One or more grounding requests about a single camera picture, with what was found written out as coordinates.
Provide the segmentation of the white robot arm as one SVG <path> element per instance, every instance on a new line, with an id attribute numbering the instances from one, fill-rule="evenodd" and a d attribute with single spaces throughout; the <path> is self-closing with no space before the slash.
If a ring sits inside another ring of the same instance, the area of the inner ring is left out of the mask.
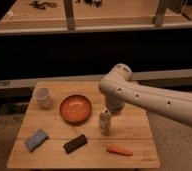
<path id="1" fill-rule="evenodd" d="M 128 103 L 192 127 L 192 93 L 135 84 L 131 78 L 132 70 L 119 63 L 100 80 L 98 87 L 111 113 Z"/>

